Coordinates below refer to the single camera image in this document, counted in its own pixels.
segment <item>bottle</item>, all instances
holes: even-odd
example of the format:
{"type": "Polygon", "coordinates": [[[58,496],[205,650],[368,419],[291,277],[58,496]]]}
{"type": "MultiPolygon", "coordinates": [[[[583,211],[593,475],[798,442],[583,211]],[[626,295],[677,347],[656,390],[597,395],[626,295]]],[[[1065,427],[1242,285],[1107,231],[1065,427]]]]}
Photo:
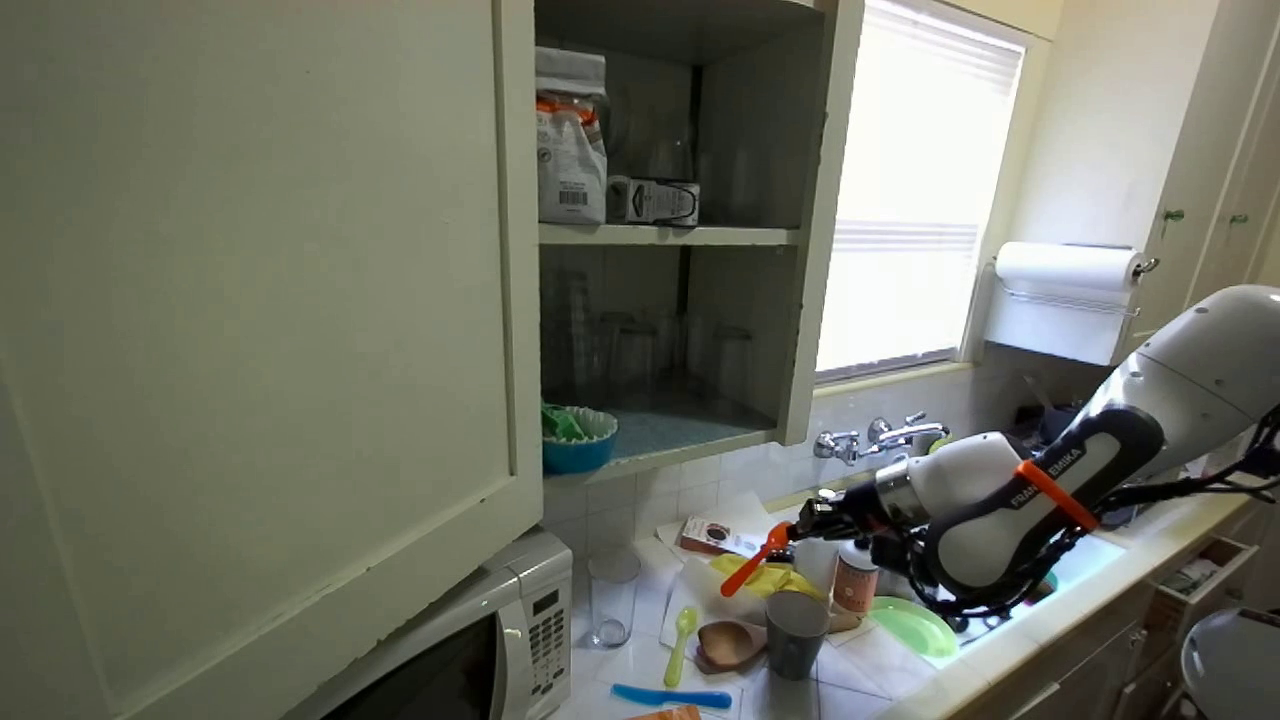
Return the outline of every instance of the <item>bottle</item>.
{"type": "Polygon", "coordinates": [[[838,553],[831,626],[860,626],[877,599],[877,563],[855,542],[838,553]]]}

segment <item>window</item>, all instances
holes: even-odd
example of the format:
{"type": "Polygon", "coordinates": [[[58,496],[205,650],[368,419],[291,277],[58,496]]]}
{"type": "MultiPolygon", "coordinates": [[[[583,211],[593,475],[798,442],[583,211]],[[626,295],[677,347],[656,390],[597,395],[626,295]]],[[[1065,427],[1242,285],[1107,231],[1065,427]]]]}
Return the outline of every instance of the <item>window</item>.
{"type": "Polygon", "coordinates": [[[951,358],[1006,162],[1025,48],[874,0],[820,328],[820,375],[951,358]]]}

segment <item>orange strap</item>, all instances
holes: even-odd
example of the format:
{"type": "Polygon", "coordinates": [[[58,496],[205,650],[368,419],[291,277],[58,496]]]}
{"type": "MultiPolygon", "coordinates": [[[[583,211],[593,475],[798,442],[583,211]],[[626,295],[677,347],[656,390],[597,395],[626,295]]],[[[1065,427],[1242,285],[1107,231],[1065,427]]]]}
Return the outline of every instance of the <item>orange strap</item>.
{"type": "Polygon", "coordinates": [[[1044,496],[1048,496],[1062,511],[1068,511],[1081,526],[1087,526],[1087,533],[1100,526],[1100,518],[1097,518],[1085,504],[1077,504],[1077,496],[1065,492],[1040,462],[1021,460],[1014,475],[1021,475],[1025,482],[1032,482],[1035,492],[1044,492],[1044,496]]]}

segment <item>wall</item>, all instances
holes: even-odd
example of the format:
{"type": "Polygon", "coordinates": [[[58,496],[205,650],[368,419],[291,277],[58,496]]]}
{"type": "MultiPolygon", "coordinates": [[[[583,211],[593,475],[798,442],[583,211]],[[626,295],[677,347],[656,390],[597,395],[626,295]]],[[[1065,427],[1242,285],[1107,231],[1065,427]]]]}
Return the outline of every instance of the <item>wall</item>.
{"type": "Polygon", "coordinates": [[[820,431],[864,431],[877,414],[904,419],[930,413],[930,419],[949,425],[951,436],[970,436],[1006,427],[1017,405],[1035,405],[1035,389],[1051,399],[1085,399],[1097,378],[1100,373],[1085,363],[988,347],[979,367],[944,367],[853,390],[820,390],[810,442],[760,442],[597,482],[550,481],[545,525],[576,553],[622,542],[668,518],[714,511],[746,492],[775,501],[855,472],[840,460],[813,460],[813,436],[820,431]]]}

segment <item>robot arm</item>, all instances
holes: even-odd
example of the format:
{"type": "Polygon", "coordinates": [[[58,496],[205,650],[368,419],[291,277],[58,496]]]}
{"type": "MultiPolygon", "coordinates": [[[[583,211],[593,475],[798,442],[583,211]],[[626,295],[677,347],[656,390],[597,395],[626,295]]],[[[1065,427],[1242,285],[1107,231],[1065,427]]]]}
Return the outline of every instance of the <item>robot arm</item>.
{"type": "Polygon", "coordinates": [[[944,587],[942,611],[1006,611],[1123,492],[1203,492],[1151,481],[1253,425],[1267,447],[1280,425],[1278,347],[1280,291],[1223,287],[1136,347],[1044,453],[1025,460],[1000,431],[970,436],[840,501],[803,504],[794,534],[864,534],[915,587],[944,587]]]}

